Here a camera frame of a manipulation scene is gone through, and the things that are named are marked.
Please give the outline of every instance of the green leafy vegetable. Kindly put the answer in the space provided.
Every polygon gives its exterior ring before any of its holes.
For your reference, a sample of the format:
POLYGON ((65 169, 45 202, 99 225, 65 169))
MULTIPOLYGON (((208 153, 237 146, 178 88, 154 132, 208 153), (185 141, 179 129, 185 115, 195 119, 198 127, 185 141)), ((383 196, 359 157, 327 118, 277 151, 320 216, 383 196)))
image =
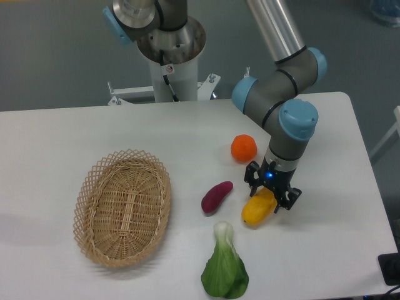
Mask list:
POLYGON ((214 225, 214 234, 217 243, 201 274, 202 285, 210 296, 239 298, 247 289, 249 276, 233 246, 233 227, 219 222, 214 225))

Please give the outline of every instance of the blue cap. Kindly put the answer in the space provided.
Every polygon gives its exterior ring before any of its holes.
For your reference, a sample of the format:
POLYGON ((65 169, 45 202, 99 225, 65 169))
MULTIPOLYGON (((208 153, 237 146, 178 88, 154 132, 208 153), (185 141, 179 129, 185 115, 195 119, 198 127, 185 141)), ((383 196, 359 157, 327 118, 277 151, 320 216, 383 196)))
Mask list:
POLYGON ((308 141, 314 134, 318 111, 300 99, 287 100, 279 110, 279 123, 284 132, 297 141, 308 141))
POLYGON ((232 92, 232 102, 235 104, 238 110, 240 110, 244 114, 244 105, 246 103, 246 99, 248 97, 249 91, 253 84, 258 79, 254 77, 245 77, 240 80, 232 92))
POLYGON ((318 63, 318 77, 316 83, 320 81, 328 70, 328 62, 326 61, 325 55, 323 55, 317 48, 308 48, 315 56, 318 63))
POLYGON ((128 45, 132 43, 131 39, 126 35, 125 31, 118 24, 113 13, 110 11, 108 7, 105 7, 102 10, 102 15, 104 16, 108 28, 111 30, 111 33, 118 38, 119 42, 122 45, 128 45))

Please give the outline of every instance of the sweet potato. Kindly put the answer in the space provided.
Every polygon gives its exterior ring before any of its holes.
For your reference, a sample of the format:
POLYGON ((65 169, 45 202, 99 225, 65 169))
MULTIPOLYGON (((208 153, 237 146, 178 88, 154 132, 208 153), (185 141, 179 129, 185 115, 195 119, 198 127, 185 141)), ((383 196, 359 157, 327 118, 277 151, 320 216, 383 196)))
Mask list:
POLYGON ((201 208, 206 214, 214 214, 225 197, 232 191, 233 183, 224 181, 210 189, 201 201, 201 208))

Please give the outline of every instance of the robotic arm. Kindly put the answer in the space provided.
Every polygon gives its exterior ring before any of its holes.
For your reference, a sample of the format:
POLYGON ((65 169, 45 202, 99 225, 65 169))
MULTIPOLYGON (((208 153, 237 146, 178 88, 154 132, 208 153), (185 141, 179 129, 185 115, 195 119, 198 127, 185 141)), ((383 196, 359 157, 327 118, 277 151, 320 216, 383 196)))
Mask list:
MULTIPOLYGON (((276 213, 279 207, 291 209, 301 195, 290 182, 318 121, 316 108, 295 97, 319 81, 327 65, 317 49, 304 44, 284 0, 246 2, 277 69, 263 81, 242 79, 232 101, 271 135, 261 167, 252 161, 244 181, 250 196, 259 186, 271 190, 278 203, 276 213)), ((114 0, 103 14, 122 43, 137 41, 141 52, 161 65, 188 62, 205 45, 204 29, 188 17, 186 0, 114 0)))
POLYGON ((259 186, 274 193, 276 213, 279 207, 291 209, 301 195, 301 190, 292 188, 290 182, 318 121, 318 112, 311 103, 294 98, 320 80, 327 65, 317 49, 305 46, 283 0, 246 2, 277 69, 267 80, 242 79, 233 91, 232 101, 271 135, 261 167, 252 161, 244 180, 251 188, 250 196, 259 186))

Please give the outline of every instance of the wicker basket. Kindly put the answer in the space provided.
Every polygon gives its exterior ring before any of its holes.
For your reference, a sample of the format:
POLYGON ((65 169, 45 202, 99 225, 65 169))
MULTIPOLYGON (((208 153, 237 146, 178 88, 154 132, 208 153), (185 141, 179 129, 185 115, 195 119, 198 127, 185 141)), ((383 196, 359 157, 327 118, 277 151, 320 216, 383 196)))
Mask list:
POLYGON ((115 152, 97 162, 82 185, 75 209, 75 240, 95 263, 132 265, 161 241, 170 205, 169 176, 155 156, 115 152))

